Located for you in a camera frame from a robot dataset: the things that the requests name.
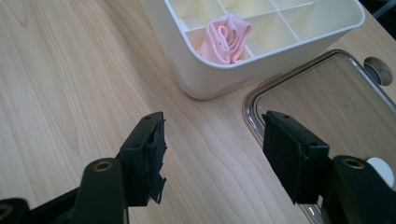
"white plastic organizer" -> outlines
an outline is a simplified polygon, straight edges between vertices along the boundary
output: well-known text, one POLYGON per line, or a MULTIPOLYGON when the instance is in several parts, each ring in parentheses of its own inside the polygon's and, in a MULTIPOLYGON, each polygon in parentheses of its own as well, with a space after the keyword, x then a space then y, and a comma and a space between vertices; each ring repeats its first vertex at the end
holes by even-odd
POLYGON ((364 22, 358 0, 140 0, 181 89, 208 100, 313 59, 364 22), (206 25, 233 13, 251 23, 242 62, 202 58, 206 25))

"reflective surface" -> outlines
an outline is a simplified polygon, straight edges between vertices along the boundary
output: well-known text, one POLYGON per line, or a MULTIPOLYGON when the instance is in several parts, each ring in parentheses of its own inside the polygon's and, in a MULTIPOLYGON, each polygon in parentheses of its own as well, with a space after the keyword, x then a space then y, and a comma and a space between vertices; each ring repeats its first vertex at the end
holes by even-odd
MULTIPOLYGON (((329 51, 247 97, 246 120, 261 145, 267 110, 302 123, 330 145, 330 158, 378 157, 396 170, 395 104, 344 51, 329 51)), ((313 223, 321 223, 317 205, 302 208, 313 223)))

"wooden table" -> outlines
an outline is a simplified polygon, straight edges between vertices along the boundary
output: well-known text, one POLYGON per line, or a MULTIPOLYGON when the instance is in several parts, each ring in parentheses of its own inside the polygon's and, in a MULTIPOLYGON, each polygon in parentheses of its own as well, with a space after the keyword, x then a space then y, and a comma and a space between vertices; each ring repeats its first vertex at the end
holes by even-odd
MULTIPOLYGON (((396 71, 396 42, 368 14, 334 48, 396 71)), ((0 198, 34 208, 77 187, 163 111, 163 201, 130 208, 132 223, 307 223, 244 121, 257 86, 184 94, 138 0, 0 1, 0 198)), ((383 87, 393 101, 395 86, 383 87)))

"pink cloth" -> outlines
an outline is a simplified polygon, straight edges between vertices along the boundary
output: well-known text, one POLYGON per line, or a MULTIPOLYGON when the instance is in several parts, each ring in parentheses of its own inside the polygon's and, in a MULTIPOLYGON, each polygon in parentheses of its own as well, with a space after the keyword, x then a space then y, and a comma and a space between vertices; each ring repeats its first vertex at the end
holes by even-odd
POLYGON ((227 14, 206 26, 203 43, 197 51, 213 63, 237 63, 241 61, 239 57, 250 30, 250 23, 227 14))

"organizer compartment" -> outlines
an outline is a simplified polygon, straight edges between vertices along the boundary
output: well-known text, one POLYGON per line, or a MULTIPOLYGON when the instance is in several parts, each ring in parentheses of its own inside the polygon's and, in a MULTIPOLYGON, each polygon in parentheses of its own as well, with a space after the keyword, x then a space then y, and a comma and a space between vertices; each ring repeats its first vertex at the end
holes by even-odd
POLYGON ((364 22, 358 0, 140 0, 180 88, 208 100, 288 72, 312 60, 364 22), (234 64, 198 54, 205 27, 233 13, 251 23, 251 34, 234 64))
POLYGON ((246 21, 251 24, 246 48, 252 57, 297 43, 289 26, 277 12, 247 18, 246 21))
POLYGON ((342 7, 348 8, 347 4, 344 0, 320 1, 280 12, 294 33, 301 40, 308 40, 358 23, 359 14, 356 11, 346 13, 341 10, 342 7))
POLYGON ((218 1, 169 0, 184 31, 206 26, 225 14, 218 1))

